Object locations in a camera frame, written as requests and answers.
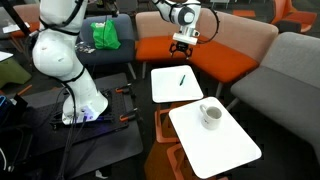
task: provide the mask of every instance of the floor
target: floor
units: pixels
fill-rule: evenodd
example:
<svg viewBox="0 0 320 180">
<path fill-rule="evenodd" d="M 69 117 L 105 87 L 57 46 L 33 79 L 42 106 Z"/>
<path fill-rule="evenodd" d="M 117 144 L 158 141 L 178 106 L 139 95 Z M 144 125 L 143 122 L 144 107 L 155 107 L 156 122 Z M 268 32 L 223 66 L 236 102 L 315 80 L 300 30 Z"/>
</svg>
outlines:
<svg viewBox="0 0 320 180">
<path fill-rule="evenodd" d="M 232 13 L 232 10 L 254 10 L 258 21 L 268 22 L 272 18 L 272 5 L 271 0 L 253 0 L 248 4 L 248 0 L 238 0 L 237 3 L 231 1 L 228 9 L 225 9 L 224 4 L 217 4 L 215 10 Z M 294 7 L 299 10 L 313 11 L 320 15 L 320 1 L 318 0 L 293 0 Z M 145 4 L 141 4 L 139 11 L 146 11 Z M 210 7 L 210 3 L 204 3 L 203 7 Z M 320 16 L 318 16 L 316 25 L 312 28 L 307 35 L 320 38 Z M 26 86 L 32 84 L 32 88 L 25 93 L 25 95 L 33 94 L 41 91 L 50 90 L 53 87 L 60 87 L 61 85 L 46 76 L 32 71 L 28 63 L 21 54 L 15 52 L 10 47 L 10 43 L 0 42 L 0 50 L 10 51 L 14 53 L 15 58 L 22 64 L 29 72 L 32 73 L 33 78 L 24 85 L 7 84 L 1 90 L 7 94 L 15 93 Z M 128 80 L 133 83 L 133 89 L 137 98 L 135 99 L 135 106 L 141 110 L 144 119 L 142 134 L 142 142 L 144 151 L 136 157 L 123 160 L 115 163 L 112 166 L 112 176 L 108 179 L 112 180 L 143 180 L 144 170 L 143 165 L 148 157 L 148 153 L 154 142 L 154 121 L 153 113 L 155 110 L 154 104 L 147 104 L 151 102 L 151 77 L 150 73 L 147 74 L 145 79 L 141 79 L 141 64 L 134 63 L 133 67 L 136 71 L 137 80 L 133 80 L 126 66 L 112 66 L 112 67 L 99 67 L 96 69 L 96 77 L 108 76 L 115 73 L 125 72 Z M 160 66 L 148 66 L 148 71 L 152 68 Z M 200 77 L 200 86 L 206 96 L 214 96 L 217 82 L 194 68 L 194 72 Z M 233 96 L 229 92 L 227 85 L 222 92 L 222 99 L 225 104 L 228 104 Z M 246 130 L 252 139 L 261 148 L 263 157 L 253 163 L 241 166 L 224 173 L 231 180 L 315 180 L 320 177 L 320 167 L 316 161 L 315 154 L 311 146 L 288 132 L 284 128 L 272 122 L 253 108 L 244 103 L 240 103 L 231 114 L 237 122 Z M 78 180 L 97 179 L 94 173 L 88 173 Z"/>
</svg>

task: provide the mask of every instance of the coffee mug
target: coffee mug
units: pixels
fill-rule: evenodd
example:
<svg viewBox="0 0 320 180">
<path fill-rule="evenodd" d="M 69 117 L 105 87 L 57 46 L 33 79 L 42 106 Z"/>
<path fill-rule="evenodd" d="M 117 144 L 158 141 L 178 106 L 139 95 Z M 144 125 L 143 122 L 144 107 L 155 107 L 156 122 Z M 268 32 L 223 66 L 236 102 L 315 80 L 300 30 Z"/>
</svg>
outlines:
<svg viewBox="0 0 320 180">
<path fill-rule="evenodd" d="M 206 106 L 204 104 L 200 105 L 200 110 L 203 114 L 201 124 L 210 130 L 218 128 L 222 116 L 221 110 L 215 106 Z"/>
</svg>

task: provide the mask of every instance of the gray cushion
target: gray cushion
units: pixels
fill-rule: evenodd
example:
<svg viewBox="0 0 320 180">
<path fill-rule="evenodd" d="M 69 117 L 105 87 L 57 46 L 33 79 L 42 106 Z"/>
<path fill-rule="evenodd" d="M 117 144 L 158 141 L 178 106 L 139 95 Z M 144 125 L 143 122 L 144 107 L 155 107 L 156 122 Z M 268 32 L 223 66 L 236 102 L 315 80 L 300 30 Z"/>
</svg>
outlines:
<svg viewBox="0 0 320 180">
<path fill-rule="evenodd" d="M 96 16 L 89 17 L 83 21 L 83 25 L 80 31 L 80 38 L 87 43 L 94 43 L 92 34 L 93 30 L 90 25 L 93 22 L 103 23 L 106 19 L 112 19 L 114 21 L 115 28 L 119 40 L 131 39 L 135 40 L 132 28 L 132 22 L 130 16 L 127 14 L 119 14 L 118 17 L 113 18 L 112 16 Z"/>
<path fill-rule="evenodd" d="M 79 35 L 81 41 L 86 42 L 94 48 L 93 30 L 90 25 L 93 22 L 105 22 L 106 19 L 112 19 L 114 21 L 118 40 L 121 43 L 121 46 L 116 50 L 96 49 L 91 54 L 77 52 L 77 56 L 82 64 L 102 65 L 126 63 L 135 59 L 135 38 L 131 19 L 127 14 L 119 14 L 116 18 L 112 18 L 111 16 L 107 16 L 107 18 L 106 16 L 96 16 L 85 19 Z"/>
<path fill-rule="evenodd" d="M 261 66 L 320 88 L 320 39 L 283 33 L 276 38 Z"/>
<path fill-rule="evenodd" d="M 135 42 L 133 40 L 120 40 L 121 46 L 117 50 L 98 50 L 93 53 L 77 52 L 82 64 L 102 65 L 131 62 L 135 58 Z"/>
<path fill-rule="evenodd" d="M 235 83 L 231 92 L 311 143 L 320 162 L 320 89 L 259 67 Z"/>
</svg>

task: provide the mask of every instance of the orange cushion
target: orange cushion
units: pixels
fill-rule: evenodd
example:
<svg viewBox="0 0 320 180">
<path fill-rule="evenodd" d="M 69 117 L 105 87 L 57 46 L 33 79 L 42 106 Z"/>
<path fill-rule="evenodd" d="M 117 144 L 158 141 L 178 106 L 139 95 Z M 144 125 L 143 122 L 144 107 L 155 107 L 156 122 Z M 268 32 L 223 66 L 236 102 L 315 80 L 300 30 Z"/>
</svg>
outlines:
<svg viewBox="0 0 320 180">
<path fill-rule="evenodd" d="M 221 83 L 231 82 L 259 65 L 249 56 L 216 41 L 194 47 L 190 61 Z"/>
<path fill-rule="evenodd" d="M 175 42 L 172 36 L 148 37 L 139 40 L 136 60 L 137 61 L 166 61 L 184 60 L 186 56 L 181 52 L 175 52 L 173 57 L 169 52 L 171 43 Z"/>
<path fill-rule="evenodd" d="M 40 22 L 33 22 L 33 23 L 28 22 L 28 24 L 30 25 L 30 27 L 29 27 L 30 32 L 36 31 L 37 29 L 39 29 L 39 26 L 40 26 Z M 25 35 L 23 34 L 22 31 L 14 31 L 14 32 L 10 33 L 10 36 L 14 37 L 14 38 L 25 37 Z"/>
</svg>

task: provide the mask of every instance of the orange chair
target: orange chair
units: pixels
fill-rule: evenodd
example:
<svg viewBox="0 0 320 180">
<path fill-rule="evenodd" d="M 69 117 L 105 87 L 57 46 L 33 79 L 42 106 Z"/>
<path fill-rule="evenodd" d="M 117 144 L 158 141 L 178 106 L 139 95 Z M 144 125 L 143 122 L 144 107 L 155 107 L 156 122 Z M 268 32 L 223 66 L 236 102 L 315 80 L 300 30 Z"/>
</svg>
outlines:
<svg viewBox="0 0 320 180">
<path fill-rule="evenodd" d="M 300 33 L 306 33 L 315 23 L 317 13 L 298 11 L 292 6 L 291 0 L 274 0 L 274 19 L 271 24 L 279 21 L 291 21 L 301 24 Z"/>
</svg>

